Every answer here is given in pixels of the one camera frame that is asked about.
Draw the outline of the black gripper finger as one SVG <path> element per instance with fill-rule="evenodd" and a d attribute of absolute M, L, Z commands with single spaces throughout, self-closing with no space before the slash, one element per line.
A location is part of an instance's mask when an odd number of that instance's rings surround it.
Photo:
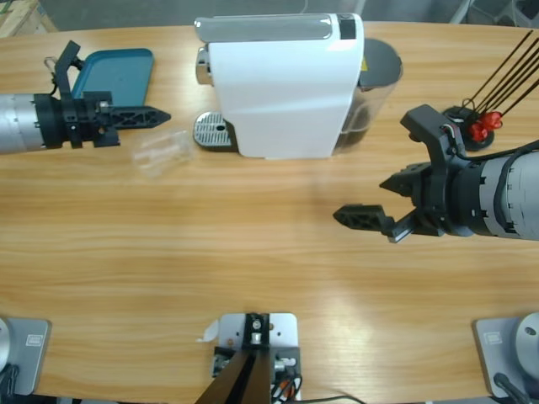
<path fill-rule="evenodd" d="M 100 122 L 117 130 L 151 129 L 171 120 L 171 114 L 150 106 L 111 107 L 100 113 Z"/>
<path fill-rule="evenodd" d="M 424 170 L 424 164 L 410 164 L 381 182 L 379 187 L 403 197 L 412 197 L 415 191 L 420 190 Z"/>
<path fill-rule="evenodd" d="M 395 220 L 386 215 L 381 205 L 343 205 L 333 213 L 341 225 L 357 231 L 390 231 Z"/>

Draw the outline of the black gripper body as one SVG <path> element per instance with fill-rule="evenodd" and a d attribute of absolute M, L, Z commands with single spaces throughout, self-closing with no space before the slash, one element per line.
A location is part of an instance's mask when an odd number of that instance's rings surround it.
<path fill-rule="evenodd" d="M 119 146 L 117 129 L 112 123 L 110 92 L 88 92 L 82 98 L 72 98 L 64 109 L 60 99 L 50 94 L 33 96 L 37 125 L 46 149 L 82 148 L 84 142 L 94 147 Z"/>
<path fill-rule="evenodd" d="M 414 209 L 395 221 L 394 227 L 386 232 L 390 242 L 398 243 L 411 234 L 440 237 L 452 234 L 448 213 L 446 188 L 449 179 L 447 162 L 422 162 L 422 185 L 412 197 Z"/>

